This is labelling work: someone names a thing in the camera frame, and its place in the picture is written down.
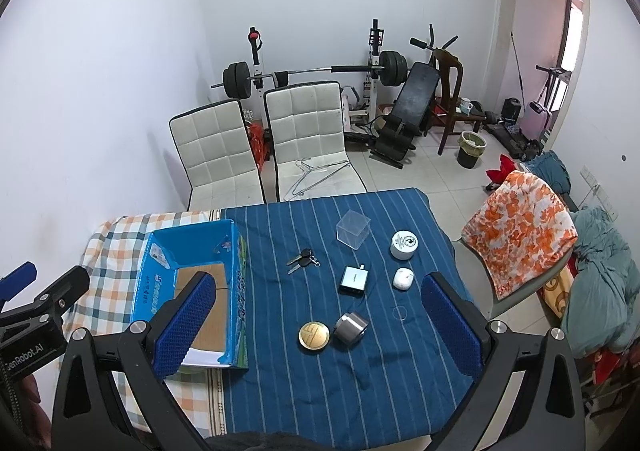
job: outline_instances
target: red cloth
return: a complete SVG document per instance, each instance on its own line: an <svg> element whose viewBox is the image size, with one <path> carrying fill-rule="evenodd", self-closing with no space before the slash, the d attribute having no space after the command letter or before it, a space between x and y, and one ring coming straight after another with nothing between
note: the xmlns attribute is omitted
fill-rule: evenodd
<svg viewBox="0 0 640 451"><path fill-rule="evenodd" d="M571 275L573 277L576 277L578 275L578 269L575 268L576 261L578 261L578 258L575 256L575 253L572 253L571 257L569 257L567 265L569 266L569 271L571 271Z"/></svg>
<svg viewBox="0 0 640 451"><path fill-rule="evenodd" d="M611 372L618 368L618 364L622 354L612 354L608 349L603 348L600 351L600 360L596 363L596 369L593 372L593 384L596 386L606 381Z"/></svg>
<svg viewBox="0 0 640 451"><path fill-rule="evenodd" d="M507 178L507 175L516 169L516 165L506 155L500 155L500 170L487 170L486 176L491 179L491 182L495 184L502 184Z"/></svg>

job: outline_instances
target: door frame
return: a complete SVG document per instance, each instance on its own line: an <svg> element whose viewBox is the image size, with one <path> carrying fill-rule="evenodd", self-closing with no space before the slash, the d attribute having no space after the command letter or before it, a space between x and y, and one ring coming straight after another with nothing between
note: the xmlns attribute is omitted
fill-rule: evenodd
<svg viewBox="0 0 640 451"><path fill-rule="evenodd" d="M486 77L484 81L484 98L483 103L486 104L487 109L499 107L498 95L502 86L502 79L504 78L504 72L507 67L509 58L509 52L511 49L511 31L513 30L513 20L515 15L516 0L497 0L496 2L496 20L494 23L494 32L492 39L492 46L489 54L489 59L486 69ZM571 78L571 82L566 91L564 97L564 104L558 114L558 119L554 125L554 129L551 132L545 149L549 150L553 147L553 144L558 137L558 132L562 128L562 123L569 111L572 99L578 79L580 77L580 70L582 68L582 60L584 58L584 50L587 43L587 35L589 31L589 14L590 14L590 0L584 0L582 9L582 36L580 38L580 49L578 51L578 58L575 62L574 73Z"/></svg>

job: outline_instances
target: blue cardboard box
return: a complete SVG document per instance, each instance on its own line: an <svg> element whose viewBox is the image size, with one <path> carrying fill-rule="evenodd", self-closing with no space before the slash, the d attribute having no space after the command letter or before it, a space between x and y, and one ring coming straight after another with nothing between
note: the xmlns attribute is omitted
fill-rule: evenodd
<svg viewBox="0 0 640 451"><path fill-rule="evenodd" d="M209 272L216 282L216 302L182 364L247 368L245 268L246 245L232 220L153 231L138 271L131 320L149 321L195 272Z"/></svg>

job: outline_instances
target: gold coin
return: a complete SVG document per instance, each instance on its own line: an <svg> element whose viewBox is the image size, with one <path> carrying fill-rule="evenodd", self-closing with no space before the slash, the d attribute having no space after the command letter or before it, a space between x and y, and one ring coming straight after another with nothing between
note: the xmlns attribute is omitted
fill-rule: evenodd
<svg viewBox="0 0 640 451"><path fill-rule="evenodd" d="M307 350L322 350L329 342L329 329L319 321L305 324L298 332L298 341Z"/></svg>

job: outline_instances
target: table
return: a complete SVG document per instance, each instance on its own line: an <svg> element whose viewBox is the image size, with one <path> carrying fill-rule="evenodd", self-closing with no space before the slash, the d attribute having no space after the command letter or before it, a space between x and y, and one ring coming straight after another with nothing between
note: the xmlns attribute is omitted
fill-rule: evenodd
<svg viewBox="0 0 640 451"><path fill-rule="evenodd" d="M372 235L352 251L335 239L348 209L370 217ZM415 189L318 198L210 211L121 218L90 240L82 265L90 291L74 307L65 332L123 330L131 321L136 272L148 234L172 225L233 219L248 245L247 340L249 370L197 370L167 379L178 403L204 436L241 431L287 431L340 449L366 449L441 429L471 385L459 373L420 302L422 275L440 271L469 298L455 268L452 246L428 199ZM407 262L389 253L392 234L418 235ZM313 248L320 267L287 275L286 261ZM364 297L338 293L346 265L369 269ZM397 268L417 276L409 291L391 287ZM407 310L401 322L396 305ZM332 327L357 311L370 321L362 341L347 351L335 342L318 354L302 351L300 326ZM124 377L116 378L134 426L146 429Z"/></svg>

